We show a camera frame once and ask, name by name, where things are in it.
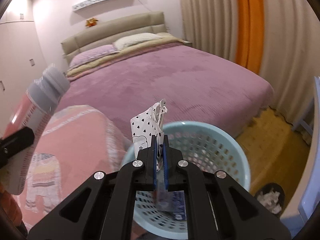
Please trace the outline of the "pink bottle white cap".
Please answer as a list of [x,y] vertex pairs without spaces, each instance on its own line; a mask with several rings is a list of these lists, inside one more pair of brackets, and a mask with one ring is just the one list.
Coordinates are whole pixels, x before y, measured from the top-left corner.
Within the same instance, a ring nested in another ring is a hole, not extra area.
[[52,64],[44,70],[39,79],[29,85],[22,96],[4,135],[7,137],[28,127],[34,133],[34,142],[11,157],[9,163],[1,168],[1,184],[10,194],[19,195],[23,192],[35,147],[69,88],[70,82],[65,74]]

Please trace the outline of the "white heart pattern paper bag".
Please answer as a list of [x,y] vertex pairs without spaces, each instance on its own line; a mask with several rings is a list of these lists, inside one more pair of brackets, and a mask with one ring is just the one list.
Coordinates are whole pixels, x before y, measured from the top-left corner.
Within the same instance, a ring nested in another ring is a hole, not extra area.
[[142,149],[151,146],[152,136],[157,139],[156,165],[157,171],[162,167],[162,151],[163,151],[163,119],[167,113],[166,100],[156,102],[143,113],[134,116],[131,119],[131,133],[134,145],[135,157]]

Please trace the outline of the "black trash bin with tissues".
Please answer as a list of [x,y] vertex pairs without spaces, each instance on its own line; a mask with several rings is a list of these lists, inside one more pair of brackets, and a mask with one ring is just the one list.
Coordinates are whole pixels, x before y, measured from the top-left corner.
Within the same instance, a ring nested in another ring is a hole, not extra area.
[[279,184],[266,184],[256,192],[254,197],[261,205],[270,211],[270,213],[277,218],[280,217],[284,207],[285,192]]

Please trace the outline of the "blue printed package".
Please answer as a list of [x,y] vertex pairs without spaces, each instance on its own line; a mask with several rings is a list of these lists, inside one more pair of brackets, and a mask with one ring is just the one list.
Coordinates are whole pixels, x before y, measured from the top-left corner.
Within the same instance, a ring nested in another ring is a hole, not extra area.
[[166,190],[157,190],[155,201],[157,209],[168,213],[174,220],[186,220],[187,215],[183,191],[168,192]]

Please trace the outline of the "light blue laundry basket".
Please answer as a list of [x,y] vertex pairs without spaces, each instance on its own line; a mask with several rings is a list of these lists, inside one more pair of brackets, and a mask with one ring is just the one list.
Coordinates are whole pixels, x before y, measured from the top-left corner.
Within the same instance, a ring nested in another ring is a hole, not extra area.
[[[202,171],[215,173],[223,170],[244,189],[249,190],[251,171],[240,145],[225,131],[216,126],[195,122],[177,121],[163,126],[169,145],[180,150],[183,158]],[[156,207],[153,193],[136,193],[133,220],[144,230],[168,239],[187,239],[186,221],[173,219]]]

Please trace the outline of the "pink elephant blanket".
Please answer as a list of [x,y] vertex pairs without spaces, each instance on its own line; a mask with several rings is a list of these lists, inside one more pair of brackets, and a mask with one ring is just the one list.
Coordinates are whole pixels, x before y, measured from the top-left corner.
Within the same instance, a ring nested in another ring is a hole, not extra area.
[[69,106],[56,112],[35,149],[25,187],[15,200],[28,233],[94,172],[119,170],[131,145],[101,111]]

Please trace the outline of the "white wardrobe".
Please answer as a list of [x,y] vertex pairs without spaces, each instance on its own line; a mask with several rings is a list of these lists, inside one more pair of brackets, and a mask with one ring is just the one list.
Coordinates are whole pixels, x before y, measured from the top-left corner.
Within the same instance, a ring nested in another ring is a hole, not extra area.
[[1,134],[27,87],[46,66],[31,1],[10,5],[1,18]]

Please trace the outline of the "purple pillow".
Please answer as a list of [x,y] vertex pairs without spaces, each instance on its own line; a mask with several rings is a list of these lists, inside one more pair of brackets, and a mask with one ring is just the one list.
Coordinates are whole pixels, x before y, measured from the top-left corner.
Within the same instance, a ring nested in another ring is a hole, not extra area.
[[94,60],[100,59],[102,57],[113,55],[119,53],[119,50],[115,48],[112,44],[107,44],[103,46],[99,46],[97,48],[93,48],[87,51],[84,51],[71,60],[69,67],[77,68],[83,64],[92,62]]

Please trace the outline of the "purple bed with headboard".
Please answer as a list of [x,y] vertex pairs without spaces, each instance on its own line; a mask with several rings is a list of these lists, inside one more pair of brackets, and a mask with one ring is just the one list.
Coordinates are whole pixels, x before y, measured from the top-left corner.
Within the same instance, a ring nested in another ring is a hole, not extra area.
[[[140,33],[167,33],[163,12],[103,22],[65,39],[61,46],[69,65],[81,52]],[[59,109],[94,107],[128,138],[130,119],[162,99],[168,109],[165,122],[205,122],[236,136],[271,104],[274,94],[259,75],[187,44],[133,56],[70,83]]]

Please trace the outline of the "orange plush toy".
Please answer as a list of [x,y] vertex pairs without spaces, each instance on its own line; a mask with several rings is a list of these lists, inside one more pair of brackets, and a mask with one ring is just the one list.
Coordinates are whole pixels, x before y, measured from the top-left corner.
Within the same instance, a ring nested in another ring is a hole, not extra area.
[[94,18],[94,17],[89,18],[89,19],[86,20],[85,27],[86,28],[93,27],[93,26],[97,25],[98,22],[99,22],[99,20]]

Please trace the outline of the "white dotted pillow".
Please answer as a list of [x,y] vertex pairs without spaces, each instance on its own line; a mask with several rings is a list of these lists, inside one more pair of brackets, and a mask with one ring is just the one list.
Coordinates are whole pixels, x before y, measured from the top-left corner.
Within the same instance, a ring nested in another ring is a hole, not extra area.
[[162,37],[153,33],[134,34],[117,39],[115,42],[113,42],[113,46],[116,48],[116,50],[123,50],[130,46],[134,46],[143,42],[158,40],[160,38]]

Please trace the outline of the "beige curtain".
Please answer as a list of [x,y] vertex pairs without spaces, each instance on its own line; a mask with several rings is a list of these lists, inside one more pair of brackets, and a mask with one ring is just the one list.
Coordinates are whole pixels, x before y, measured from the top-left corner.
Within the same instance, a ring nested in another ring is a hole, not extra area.
[[267,80],[271,107],[292,124],[319,74],[319,0],[180,0],[184,34],[196,49]]

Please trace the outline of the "folded beige quilt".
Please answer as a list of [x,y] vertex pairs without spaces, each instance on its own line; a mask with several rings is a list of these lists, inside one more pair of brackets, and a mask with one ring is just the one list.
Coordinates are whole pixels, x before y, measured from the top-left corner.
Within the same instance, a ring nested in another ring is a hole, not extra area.
[[187,41],[177,38],[169,33],[157,33],[157,35],[161,36],[162,38],[130,46],[128,48],[120,50],[117,54],[102,57],[92,62],[83,64],[77,68],[69,67],[66,76],[69,81],[74,81],[84,75],[95,72],[100,68],[107,67],[118,61],[125,60],[140,54],[148,53],[159,48],[174,47],[180,44],[188,43]]

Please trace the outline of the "orange curtain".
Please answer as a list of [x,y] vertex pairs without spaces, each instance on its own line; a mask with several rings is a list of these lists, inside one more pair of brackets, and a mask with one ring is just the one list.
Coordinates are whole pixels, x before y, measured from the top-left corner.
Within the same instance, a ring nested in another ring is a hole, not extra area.
[[264,50],[264,0],[237,0],[238,41],[235,62],[259,74]]

